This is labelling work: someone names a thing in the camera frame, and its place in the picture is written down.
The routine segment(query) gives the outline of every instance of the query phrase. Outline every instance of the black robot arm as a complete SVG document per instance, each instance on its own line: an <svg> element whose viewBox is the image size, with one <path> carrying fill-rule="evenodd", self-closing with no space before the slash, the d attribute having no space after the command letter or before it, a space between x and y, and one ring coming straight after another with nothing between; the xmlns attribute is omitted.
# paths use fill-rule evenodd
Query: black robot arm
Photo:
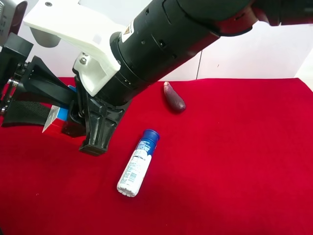
<svg viewBox="0 0 313 235"><path fill-rule="evenodd" d="M10 84L0 105L2 126L43 125L49 109L40 102L64 107L68 117L62 132L86 136L80 151L98 156L107 151L134 96L220 37L244 34L257 21L277 26L312 20L312 0L152 0L125 32L111 36L111 50L121 68L94 97L78 71L73 70L73 92L40 58L26 63L32 44L10 35L0 53L0 93Z"/></svg>
<svg viewBox="0 0 313 235"><path fill-rule="evenodd" d="M122 68L97 96L125 104L221 36L244 34L258 20L272 26L310 23L313 1L153 0L134 19L131 37L112 36Z"/></svg>

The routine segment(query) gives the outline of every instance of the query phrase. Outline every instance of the yellow warning sticker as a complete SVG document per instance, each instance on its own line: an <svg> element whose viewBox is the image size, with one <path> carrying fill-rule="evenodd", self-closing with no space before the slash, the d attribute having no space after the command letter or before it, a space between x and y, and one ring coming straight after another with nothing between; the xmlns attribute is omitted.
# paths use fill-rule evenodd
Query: yellow warning sticker
<svg viewBox="0 0 313 235"><path fill-rule="evenodd" d="M134 33L134 21L132 21L129 24L129 26L127 26L125 32L122 33L122 42L126 42L126 40L129 39L133 33Z"/></svg>

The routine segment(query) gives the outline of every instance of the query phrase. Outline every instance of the screw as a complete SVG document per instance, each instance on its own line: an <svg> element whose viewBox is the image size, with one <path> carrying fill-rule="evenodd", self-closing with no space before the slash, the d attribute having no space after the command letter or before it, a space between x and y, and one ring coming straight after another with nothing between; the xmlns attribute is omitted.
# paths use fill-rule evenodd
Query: screw
<svg viewBox="0 0 313 235"><path fill-rule="evenodd" d="M1 108L0 109L0 115L4 115L4 113L5 113L5 108Z"/></svg>
<svg viewBox="0 0 313 235"><path fill-rule="evenodd" d="M82 58L79 60L79 62L80 62L81 64L85 65L86 62L87 62L87 59L86 59L85 57L82 57Z"/></svg>
<svg viewBox="0 0 313 235"><path fill-rule="evenodd" d="M17 87L19 84L19 81L10 78L7 83L12 84L13 87Z"/></svg>

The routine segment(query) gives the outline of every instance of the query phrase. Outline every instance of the white bracket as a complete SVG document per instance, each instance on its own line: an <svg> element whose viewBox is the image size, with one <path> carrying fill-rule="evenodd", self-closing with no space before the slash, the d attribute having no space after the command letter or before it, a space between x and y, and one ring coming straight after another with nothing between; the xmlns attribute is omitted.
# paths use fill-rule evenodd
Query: white bracket
<svg viewBox="0 0 313 235"><path fill-rule="evenodd" d="M86 63L77 66L83 56L81 54L74 68L91 96L95 96L120 70L120 64L111 51L110 37L126 27L77 4L77 0L39 0L24 18L24 23L35 29L34 32L57 36L88 55Z"/></svg>

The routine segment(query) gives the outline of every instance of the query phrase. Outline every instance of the purple eggplant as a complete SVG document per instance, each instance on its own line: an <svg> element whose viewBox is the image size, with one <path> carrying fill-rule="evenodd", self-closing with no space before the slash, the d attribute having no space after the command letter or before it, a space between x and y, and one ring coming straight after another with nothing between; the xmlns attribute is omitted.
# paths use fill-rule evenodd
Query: purple eggplant
<svg viewBox="0 0 313 235"><path fill-rule="evenodd" d="M170 107L178 113L186 109L186 104L183 99L174 91L169 82L164 83L164 94Z"/></svg>

